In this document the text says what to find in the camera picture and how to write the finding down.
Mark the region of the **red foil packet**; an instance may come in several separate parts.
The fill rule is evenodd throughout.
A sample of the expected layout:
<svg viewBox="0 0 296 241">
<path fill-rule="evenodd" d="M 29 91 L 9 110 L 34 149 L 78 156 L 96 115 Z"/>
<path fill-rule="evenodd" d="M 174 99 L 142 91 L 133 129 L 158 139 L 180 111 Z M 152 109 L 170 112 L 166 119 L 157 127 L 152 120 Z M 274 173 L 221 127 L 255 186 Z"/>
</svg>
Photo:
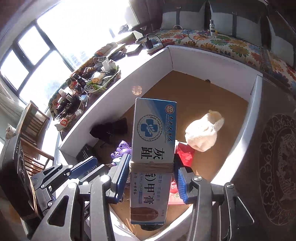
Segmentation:
<svg viewBox="0 0 296 241">
<path fill-rule="evenodd" d="M 195 150 L 185 142 L 175 141 L 175 155 L 179 167 L 192 167 Z M 177 181 L 173 176 L 171 179 L 168 205 L 184 205 L 184 201 L 179 196 Z"/>
</svg>

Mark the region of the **white cardboard box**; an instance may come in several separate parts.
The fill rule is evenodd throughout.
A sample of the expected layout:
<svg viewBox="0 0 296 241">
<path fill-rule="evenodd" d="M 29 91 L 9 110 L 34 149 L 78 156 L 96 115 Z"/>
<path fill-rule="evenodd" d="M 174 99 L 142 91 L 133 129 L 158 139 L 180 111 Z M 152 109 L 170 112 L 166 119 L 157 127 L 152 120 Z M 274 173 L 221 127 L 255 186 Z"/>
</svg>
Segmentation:
<svg viewBox="0 0 296 241">
<path fill-rule="evenodd" d="M 214 147 L 196 153 L 193 168 L 213 184 L 224 185 L 235 175 L 250 143 L 261 101 L 262 74 L 231 58 L 212 52 L 168 46 L 119 61 L 121 78 L 77 121 L 60 144 L 67 161 L 97 139 L 93 126 L 122 116 L 132 123 L 137 97 L 177 102 L 177 140 L 186 127 L 209 110 L 221 113 L 224 126 Z"/>
</svg>

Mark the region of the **white power strip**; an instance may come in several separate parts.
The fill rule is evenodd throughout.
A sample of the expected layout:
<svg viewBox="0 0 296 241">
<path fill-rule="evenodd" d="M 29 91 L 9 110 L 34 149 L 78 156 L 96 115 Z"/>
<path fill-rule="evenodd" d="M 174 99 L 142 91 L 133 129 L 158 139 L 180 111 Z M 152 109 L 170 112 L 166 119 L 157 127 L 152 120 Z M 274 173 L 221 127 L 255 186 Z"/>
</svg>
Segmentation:
<svg viewBox="0 0 296 241">
<path fill-rule="evenodd" d="M 155 44 L 155 45 L 153 45 L 153 47 L 151 49 L 147 49 L 147 53 L 150 55 L 154 54 L 155 52 L 163 49 L 163 47 L 164 46 L 161 43 Z"/>
</svg>

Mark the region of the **blue white medicine box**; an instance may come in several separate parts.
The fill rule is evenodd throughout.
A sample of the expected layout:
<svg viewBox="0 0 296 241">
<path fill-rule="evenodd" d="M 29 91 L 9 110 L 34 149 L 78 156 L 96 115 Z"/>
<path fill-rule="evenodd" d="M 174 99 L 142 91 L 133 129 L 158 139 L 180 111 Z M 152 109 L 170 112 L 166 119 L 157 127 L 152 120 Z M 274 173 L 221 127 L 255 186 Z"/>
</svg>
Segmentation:
<svg viewBox="0 0 296 241">
<path fill-rule="evenodd" d="M 137 98 L 130 167 L 130 222 L 166 222 L 176 138 L 175 101 Z"/>
</svg>

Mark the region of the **brown sofa with floral cover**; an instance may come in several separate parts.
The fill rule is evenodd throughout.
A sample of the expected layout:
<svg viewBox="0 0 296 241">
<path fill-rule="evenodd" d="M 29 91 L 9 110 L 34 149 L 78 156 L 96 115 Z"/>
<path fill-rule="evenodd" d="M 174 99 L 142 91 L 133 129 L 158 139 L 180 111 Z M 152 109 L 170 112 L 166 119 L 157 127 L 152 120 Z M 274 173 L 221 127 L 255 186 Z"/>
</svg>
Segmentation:
<svg viewBox="0 0 296 241">
<path fill-rule="evenodd" d="M 295 28 L 287 22 L 273 1 L 262 2 L 266 4 L 267 13 L 261 19 L 261 46 L 221 34 L 217 30 L 216 36 L 212 37 L 209 29 L 211 20 L 209 1 L 206 1 L 205 5 L 203 30 L 185 30 L 179 28 L 179 26 L 169 30 L 162 29 L 165 1 L 131 1 L 130 5 L 139 22 L 138 30 L 154 43 L 161 42 L 164 45 L 188 46 L 230 57 L 267 74 L 279 81 L 291 92 L 295 92 L 295 70 L 271 51 L 271 33 L 267 17 L 271 12 L 278 13 L 288 24 L 294 36 Z"/>
</svg>

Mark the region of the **wooden chair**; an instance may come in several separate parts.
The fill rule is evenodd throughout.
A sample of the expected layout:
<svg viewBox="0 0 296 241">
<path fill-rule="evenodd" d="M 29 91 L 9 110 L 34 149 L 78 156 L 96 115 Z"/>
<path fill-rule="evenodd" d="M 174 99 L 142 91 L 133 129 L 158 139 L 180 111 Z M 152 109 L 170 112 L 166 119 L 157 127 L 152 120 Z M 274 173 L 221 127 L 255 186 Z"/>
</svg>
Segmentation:
<svg viewBox="0 0 296 241">
<path fill-rule="evenodd" d="M 54 157 L 42 151 L 43 140 L 50 118 L 30 102 L 22 112 L 16 133 L 20 136 L 25 169 L 32 177 L 46 169 Z"/>
</svg>

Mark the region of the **black rectangular box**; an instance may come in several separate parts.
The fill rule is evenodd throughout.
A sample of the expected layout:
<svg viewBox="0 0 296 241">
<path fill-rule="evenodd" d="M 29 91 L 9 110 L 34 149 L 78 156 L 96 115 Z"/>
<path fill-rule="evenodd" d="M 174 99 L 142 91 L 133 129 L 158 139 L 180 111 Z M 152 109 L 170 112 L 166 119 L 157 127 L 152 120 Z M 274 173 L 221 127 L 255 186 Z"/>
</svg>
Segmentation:
<svg viewBox="0 0 296 241">
<path fill-rule="evenodd" d="M 100 156 L 97 154 L 95 149 L 90 146 L 89 144 L 85 144 L 83 148 L 79 151 L 79 153 L 76 156 L 77 161 L 81 162 L 86 160 L 89 157 L 95 157 L 100 162 Z"/>
</svg>

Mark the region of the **far left grey cushion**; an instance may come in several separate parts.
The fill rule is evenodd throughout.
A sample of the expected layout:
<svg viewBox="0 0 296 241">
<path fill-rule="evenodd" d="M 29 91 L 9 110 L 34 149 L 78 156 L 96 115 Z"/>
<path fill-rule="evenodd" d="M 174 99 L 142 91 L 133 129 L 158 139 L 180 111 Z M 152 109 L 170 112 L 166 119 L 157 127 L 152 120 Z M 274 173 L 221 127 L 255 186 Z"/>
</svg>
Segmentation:
<svg viewBox="0 0 296 241">
<path fill-rule="evenodd" d="M 164 30 L 179 26 L 185 30 L 203 30 L 206 1 L 165 1 L 162 25 Z"/>
</svg>

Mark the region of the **grey cushion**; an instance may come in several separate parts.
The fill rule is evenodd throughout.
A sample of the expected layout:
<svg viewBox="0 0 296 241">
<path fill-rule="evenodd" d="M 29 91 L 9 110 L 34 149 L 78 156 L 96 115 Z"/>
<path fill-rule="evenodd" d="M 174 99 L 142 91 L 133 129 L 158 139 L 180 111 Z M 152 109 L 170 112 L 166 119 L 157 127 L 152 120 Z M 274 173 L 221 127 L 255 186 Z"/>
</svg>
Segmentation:
<svg viewBox="0 0 296 241">
<path fill-rule="evenodd" d="M 269 13 L 268 23 L 271 33 L 271 51 L 295 70 L 295 36 L 276 12 Z"/>
<path fill-rule="evenodd" d="M 209 1 L 211 19 L 224 35 L 262 45 L 261 19 L 267 7 L 262 1 Z"/>
<path fill-rule="evenodd" d="M 206 1 L 165 1 L 162 25 L 164 30 L 179 26 L 185 30 L 203 30 Z"/>
</svg>

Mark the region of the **white lotion bottle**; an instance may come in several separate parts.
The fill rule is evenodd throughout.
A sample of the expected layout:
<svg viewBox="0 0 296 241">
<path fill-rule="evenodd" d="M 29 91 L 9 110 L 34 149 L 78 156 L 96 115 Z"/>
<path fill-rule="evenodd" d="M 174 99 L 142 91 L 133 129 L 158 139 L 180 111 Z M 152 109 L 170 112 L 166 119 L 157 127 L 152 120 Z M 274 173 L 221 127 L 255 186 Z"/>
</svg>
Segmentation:
<svg viewBox="0 0 296 241">
<path fill-rule="evenodd" d="M 216 29 L 215 29 L 215 24 L 214 24 L 213 20 L 210 20 L 209 29 L 210 29 L 211 36 L 215 37 L 216 36 Z"/>
</svg>

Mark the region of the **purple toy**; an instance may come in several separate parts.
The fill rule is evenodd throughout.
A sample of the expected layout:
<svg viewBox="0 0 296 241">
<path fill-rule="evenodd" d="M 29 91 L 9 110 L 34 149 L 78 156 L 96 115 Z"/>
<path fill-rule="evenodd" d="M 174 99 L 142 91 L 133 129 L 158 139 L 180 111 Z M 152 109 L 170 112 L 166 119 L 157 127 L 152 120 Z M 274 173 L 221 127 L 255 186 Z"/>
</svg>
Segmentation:
<svg viewBox="0 0 296 241">
<path fill-rule="evenodd" d="M 109 167 L 117 166 L 119 162 L 121 161 L 124 154 L 132 154 L 132 147 L 129 143 L 122 140 L 118 147 L 116 148 L 115 152 L 111 153 L 111 163 L 109 164 Z"/>
</svg>

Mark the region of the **black fuzzy cloth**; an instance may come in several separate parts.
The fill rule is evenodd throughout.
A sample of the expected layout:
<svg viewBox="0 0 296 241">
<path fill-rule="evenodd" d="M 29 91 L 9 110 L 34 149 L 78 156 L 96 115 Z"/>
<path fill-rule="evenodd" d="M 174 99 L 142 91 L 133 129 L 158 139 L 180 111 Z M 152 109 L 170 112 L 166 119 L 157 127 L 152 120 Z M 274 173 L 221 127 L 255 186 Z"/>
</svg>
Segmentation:
<svg viewBox="0 0 296 241">
<path fill-rule="evenodd" d="M 92 137 L 94 138 L 98 138 L 104 143 L 113 145 L 115 143 L 116 137 L 123 136 L 127 134 L 127 132 L 127 119 L 121 118 L 115 122 L 108 122 L 104 124 L 95 125 L 91 129 L 90 135 L 92 135 Z"/>
</svg>

